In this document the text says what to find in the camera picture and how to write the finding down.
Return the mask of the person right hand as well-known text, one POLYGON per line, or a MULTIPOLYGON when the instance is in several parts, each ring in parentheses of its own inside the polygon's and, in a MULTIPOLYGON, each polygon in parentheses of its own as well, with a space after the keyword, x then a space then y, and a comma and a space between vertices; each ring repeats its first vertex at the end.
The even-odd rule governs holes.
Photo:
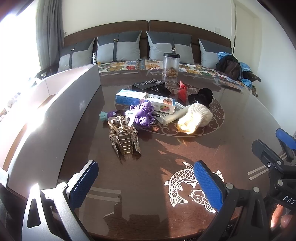
POLYGON ((282 230, 287 228, 295 213, 279 204, 271 206, 270 229, 274 231, 276 228, 282 230))

